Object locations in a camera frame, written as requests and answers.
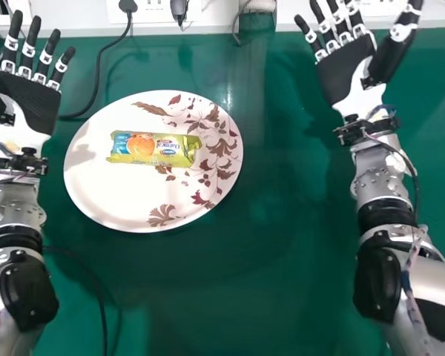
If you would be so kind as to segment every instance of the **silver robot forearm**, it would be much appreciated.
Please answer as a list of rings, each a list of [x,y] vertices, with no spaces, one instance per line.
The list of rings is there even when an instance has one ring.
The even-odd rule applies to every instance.
[[[403,153],[397,134],[384,131],[376,133],[375,139],[370,137],[351,145],[356,165],[351,192],[362,234],[353,301],[364,317],[379,324],[394,356],[427,355],[401,286],[414,236],[422,234],[410,285],[433,354],[445,356],[445,258],[432,244],[426,226],[418,225],[403,184],[405,162],[386,149],[385,144]]]
[[[59,304],[41,255],[39,179],[12,174],[16,181],[0,185],[0,356],[30,356]]]

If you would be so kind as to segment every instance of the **plug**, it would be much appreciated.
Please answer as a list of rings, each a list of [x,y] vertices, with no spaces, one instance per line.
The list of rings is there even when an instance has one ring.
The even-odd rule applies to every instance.
[[[128,11],[130,11],[131,13],[136,13],[136,11],[139,9],[134,0],[120,0],[119,8],[124,13],[127,13]]]

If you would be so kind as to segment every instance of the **white plate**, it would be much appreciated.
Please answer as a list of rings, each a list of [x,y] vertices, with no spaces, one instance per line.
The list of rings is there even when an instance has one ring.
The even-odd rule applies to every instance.
[[[202,140],[188,169],[109,163],[111,133],[193,134]],[[243,141],[234,120],[201,96],[156,90],[120,99],[76,133],[65,158],[65,184],[92,220],[120,231],[155,232],[187,224],[219,203],[236,182]]]

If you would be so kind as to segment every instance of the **black fingertip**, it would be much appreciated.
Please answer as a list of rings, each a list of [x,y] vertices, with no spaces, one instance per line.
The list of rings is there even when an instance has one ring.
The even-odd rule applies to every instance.
[[[69,47],[65,54],[62,55],[61,58],[61,62],[63,65],[67,65],[69,63],[69,61],[74,57],[74,55],[76,54],[76,48],[74,47]]]
[[[339,9],[338,4],[336,3],[336,0],[327,0],[329,9],[332,11],[332,13],[336,13]]]
[[[313,11],[314,17],[317,18],[318,23],[325,21],[325,16],[323,15],[317,0],[310,0],[310,7],[311,11]]]
[[[303,19],[302,16],[296,15],[294,20],[295,24],[297,24],[297,26],[302,30],[303,34],[306,35],[308,32],[310,32],[310,27],[308,26],[308,24],[306,23],[306,21]]]
[[[351,26],[356,26],[357,24],[363,24],[363,17],[361,16],[360,11],[357,11],[354,15],[349,17],[349,21],[351,22]]]
[[[39,30],[42,28],[42,18],[39,16],[33,17],[30,30],[28,31],[27,43],[35,47],[36,39],[38,38]]]
[[[51,33],[50,39],[47,40],[46,44],[46,53],[50,56],[54,53],[54,50],[56,49],[56,46],[59,42],[59,39],[61,38],[61,31],[57,28]]]
[[[20,29],[22,28],[22,22],[23,22],[23,12],[20,10],[15,11],[13,14],[12,21],[10,23],[10,31],[8,34],[10,37],[13,37],[14,39],[17,39],[20,34]]]
[[[409,0],[409,4],[416,10],[421,11],[423,7],[423,0]]]

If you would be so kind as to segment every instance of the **brown leaf pattern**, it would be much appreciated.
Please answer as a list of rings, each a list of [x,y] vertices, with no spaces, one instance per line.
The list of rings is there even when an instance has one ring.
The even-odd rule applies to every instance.
[[[205,117],[205,120],[216,122],[218,118],[220,117],[220,109],[216,104],[213,104],[214,108],[211,110],[211,112]]]
[[[208,159],[205,159],[200,163],[200,168],[203,169],[204,171],[210,171],[211,169],[213,169],[212,167],[209,167]]]
[[[187,131],[187,134],[189,134],[190,132],[192,132],[193,130],[196,130],[198,128],[198,126],[200,125],[200,123],[198,121],[196,121],[194,124],[192,124]]]
[[[163,167],[162,165],[157,165],[155,166],[155,169],[158,171],[158,173],[160,174],[166,174],[166,167]]]
[[[216,154],[218,157],[222,157],[224,155],[230,156],[232,154],[231,150],[234,150],[237,147],[237,141],[234,141],[232,145],[229,145],[225,139],[220,138],[216,145],[206,145],[206,147],[209,149],[209,152]]]
[[[137,106],[138,108],[141,108],[149,113],[152,113],[154,115],[160,115],[160,116],[170,116],[166,113],[165,110],[163,110],[162,108],[159,108],[155,105],[149,105],[149,104],[145,104],[143,102],[135,102],[132,105]]]
[[[229,167],[232,166],[232,162],[230,159],[228,159],[228,162],[225,165],[221,165],[220,168],[222,169],[228,169]]]
[[[222,169],[217,169],[217,176],[223,180],[229,179],[235,174],[236,174],[236,172],[227,172]]]
[[[172,98],[170,100],[170,102],[168,103],[168,106],[179,104],[181,102],[181,99],[182,99],[182,94],[175,96],[174,98]],[[189,101],[189,103],[188,103],[189,105],[188,104],[186,104],[186,105],[183,104],[183,105],[186,106],[186,110],[193,110],[195,98],[188,98],[188,101]],[[147,111],[154,115],[171,116],[167,113],[167,111],[164,108],[160,108],[155,105],[145,104],[144,102],[135,102],[132,105],[135,105],[138,108],[141,108],[144,111]],[[203,119],[201,119],[201,117],[200,117],[200,119],[196,119],[196,120],[192,119],[192,114],[188,113],[188,115],[186,116],[186,121],[185,121],[185,124],[189,125],[189,127],[187,129],[187,134],[200,128],[203,130],[214,129],[214,132],[216,132],[220,135],[228,133],[229,137],[238,137],[239,135],[237,133],[233,132],[232,130],[229,130],[230,125],[228,125],[228,122],[220,121],[219,106],[214,103],[211,103],[211,106],[212,106],[211,112]],[[164,123],[166,125],[170,125],[173,127],[178,126],[177,122],[175,122],[175,121],[171,121],[171,122],[164,121]],[[234,139],[234,143],[230,144],[230,142],[228,142],[226,139],[224,139],[220,136],[218,142],[215,145],[206,145],[206,148],[209,150],[209,153],[215,154],[217,156],[217,158],[226,156],[226,158],[228,158],[226,164],[218,165],[218,162],[216,161],[214,163],[214,166],[211,167],[208,163],[208,159],[204,159],[200,163],[201,170],[206,172],[206,171],[212,171],[215,169],[216,170],[215,173],[217,173],[216,174],[217,179],[222,179],[222,180],[227,180],[236,174],[236,171],[229,171],[228,169],[233,164],[231,159],[229,159],[229,157],[232,155],[232,150],[234,150],[237,147],[237,140]],[[166,182],[171,182],[171,181],[174,181],[177,179],[177,177],[171,171],[171,167],[156,166],[155,169],[158,171],[158,173],[165,174],[167,176],[165,178]],[[185,176],[190,177],[190,174],[188,173],[188,171],[185,171]],[[216,191],[214,192],[214,194],[222,195],[223,190],[218,186],[217,180],[213,181],[210,176],[213,177],[213,175],[211,175],[211,173],[208,172],[207,174],[204,174],[203,178],[198,179],[198,182],[208,188],[211,187],[211,183],[214,183],[216,185],[216,187],[215,187]],[[181,184],[184,185],[185,187],[189,186],[188,182],[186,182],[186,181],[182,181]],[[200,190],[197,190],[194,193],[194,195],[191,196],[191,198],[193,199],[193,204],[204,206],[208,210],[214,208],[214,206],[215,206],[215,204],[212,203],[210,200],[205,200],[201,197]],[[168,222],[175,220],[175,219],[179,219],[178,216],[175,216],[175,217],[171,216],[171,212],[174,209],[175,209],[175,206],[169,205],[169,204],[164,204],[164,205],[161,205],[159,208],[153,209],[150,212],[150,219],[148,219],[148,223],[150,224],[151,227],[166,226],[166,224]]]
[[[204,207],[207,208],[208,210],[214,208],[214,206],[215,206],[215,204],[213,204],[209,200],[204,200],[201,197],[201,193],[200,193],[199,189],[196,191],[196,193],[193,196],[191,196],[191,198],[194,200],[193,204],[204,205]]]
[[[170,216],[170,213],[175,209],[175,205],[163,204],[158,208],[150,211],[150,216],[152,218],[148,219],[148,223],[152,228],[159,226],[166,226],[168,221],[174,220],[174,217]]]
[[[181,94],[175,96],[172,100],[170,100],[170,103],[168,105],[178,104],[181,100]]]

